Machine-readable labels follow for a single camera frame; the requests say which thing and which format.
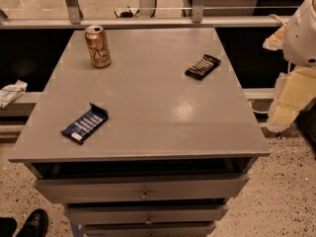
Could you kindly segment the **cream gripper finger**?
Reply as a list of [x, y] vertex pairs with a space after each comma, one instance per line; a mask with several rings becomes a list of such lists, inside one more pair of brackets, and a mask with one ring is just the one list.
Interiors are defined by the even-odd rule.
[[289, 128], [315, 97], [315, 67], [295, 66], [290, 73], [280, 73], [276, 79], [274, 100], [269, 108], [268, 130], [283, 132]]
[[275, 31], [271, 36], [265, 39], [263, 43], [263, 48], [273, 51], [283, 49], [284, 30], [285, 26], [282, 26], [277, 31]]

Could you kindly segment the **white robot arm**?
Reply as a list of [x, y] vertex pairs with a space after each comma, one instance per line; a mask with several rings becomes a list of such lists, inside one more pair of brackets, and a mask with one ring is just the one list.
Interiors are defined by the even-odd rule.
[[283, 132], [316, 97], [316, 0], [304, 0], [289, 21], [268, 37], [263, 48], [282, 50], [293, 70], [276, 79], [268, 111], [268, 130]]

